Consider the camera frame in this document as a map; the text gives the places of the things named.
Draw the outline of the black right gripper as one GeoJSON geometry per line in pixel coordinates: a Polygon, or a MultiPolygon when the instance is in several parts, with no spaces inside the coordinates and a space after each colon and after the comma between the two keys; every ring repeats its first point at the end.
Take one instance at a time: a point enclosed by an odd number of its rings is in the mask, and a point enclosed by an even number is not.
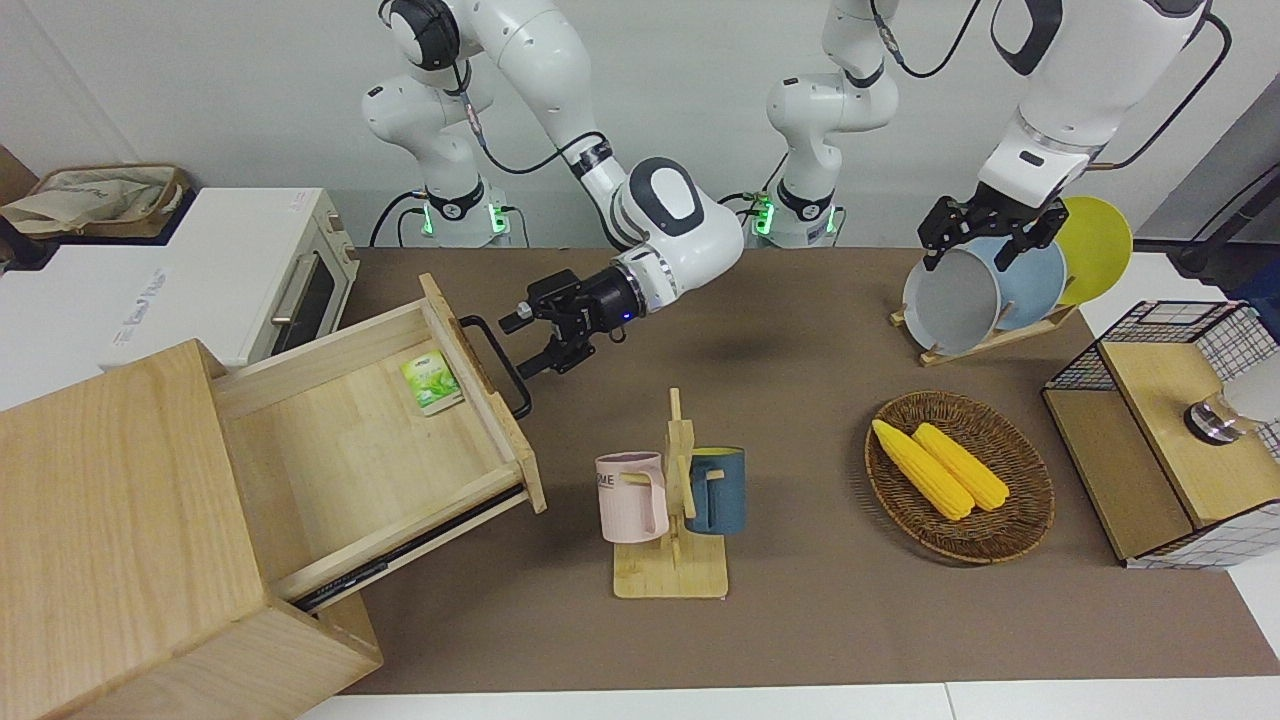
{"type": "Polygon", "coordinates": [[[550,338],[539,354],[517,365],[522,379],[553,370],[564,374],[590,357],[591,337],[609,334],[646,315],[643,296],[631,275],[609,266],[586,279],[564,269],[527,287],[530,306],[517,306],[499,319],[504,334],[513,334],[536,320],[552,324],[550,338]]]}

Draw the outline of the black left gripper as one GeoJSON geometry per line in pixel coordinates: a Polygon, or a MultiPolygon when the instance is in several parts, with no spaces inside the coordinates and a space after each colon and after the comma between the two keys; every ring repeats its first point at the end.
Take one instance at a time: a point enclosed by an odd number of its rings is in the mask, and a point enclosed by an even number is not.
{"type": "Polygon", "coordinates": [[[1006,272],[1030,249],[1044,249],[1068,220],[1061,199],[1051,199],[1039,208],[1010,199],[988,184],[978,184],[965,201],[936,200],[919,224],[922,259],[927,272],[940,264],[955,245],[984,237],[1007,237],[995,255],[997,272],[1006,272]]]}

